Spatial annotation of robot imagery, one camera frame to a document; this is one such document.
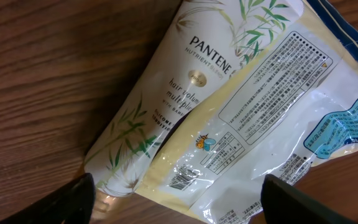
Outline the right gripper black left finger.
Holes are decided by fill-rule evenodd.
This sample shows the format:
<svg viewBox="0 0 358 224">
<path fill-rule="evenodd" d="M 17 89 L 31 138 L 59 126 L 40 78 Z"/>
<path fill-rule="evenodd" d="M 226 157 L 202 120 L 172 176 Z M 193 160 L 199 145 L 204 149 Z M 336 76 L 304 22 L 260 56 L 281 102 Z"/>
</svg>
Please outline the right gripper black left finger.
<svg viewBox="0 0 358 224">
<path fill-rule="evenodd" d="M 0 224 L 89 224 L 95 198 L 93 177 L 85 173 Z"/>
</svg>

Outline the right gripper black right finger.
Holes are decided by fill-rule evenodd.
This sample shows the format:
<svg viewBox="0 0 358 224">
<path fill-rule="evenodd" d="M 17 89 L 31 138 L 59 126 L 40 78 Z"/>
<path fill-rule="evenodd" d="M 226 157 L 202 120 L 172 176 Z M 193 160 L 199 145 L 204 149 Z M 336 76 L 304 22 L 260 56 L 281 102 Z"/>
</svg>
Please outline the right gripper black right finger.
<svg viewBox="0 0 358 224">
<path fill-rule="evenodd" d="M 260 201 L 267 224 L 358 224 L 272 174 L 264 178 Z"/>
</svg>

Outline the yellow wet wipes pack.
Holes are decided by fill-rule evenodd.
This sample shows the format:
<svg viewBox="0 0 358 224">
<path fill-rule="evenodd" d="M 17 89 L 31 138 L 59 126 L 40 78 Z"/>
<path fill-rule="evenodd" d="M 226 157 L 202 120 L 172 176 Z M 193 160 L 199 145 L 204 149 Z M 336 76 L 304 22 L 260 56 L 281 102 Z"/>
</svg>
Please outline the yellow wet wipes pack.
<svg viewBox="0 0 358 224">
<path fill-rule="evenodd" d="M 137 193 L 205 223 L 248 223 L 272 174 L 295 184 L 358 151 L 358 31 L 327 1 L 197 106 Z"/>
</svg>

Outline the white Pantene conditioner tube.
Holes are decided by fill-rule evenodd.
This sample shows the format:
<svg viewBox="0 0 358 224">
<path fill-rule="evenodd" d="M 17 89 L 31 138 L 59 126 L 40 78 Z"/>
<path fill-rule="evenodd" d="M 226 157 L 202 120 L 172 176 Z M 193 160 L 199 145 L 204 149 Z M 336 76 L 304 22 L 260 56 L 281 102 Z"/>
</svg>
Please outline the white Pantene conditioner tube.
<svg viewBox="0 0 358 224">
<path fill-rule="evenodd" d="M 303 13 L 301 0 L 184 0 L 125 102 L 88 151 L 92 223 L 111 218 L 173 127 Z"/>
</svg>

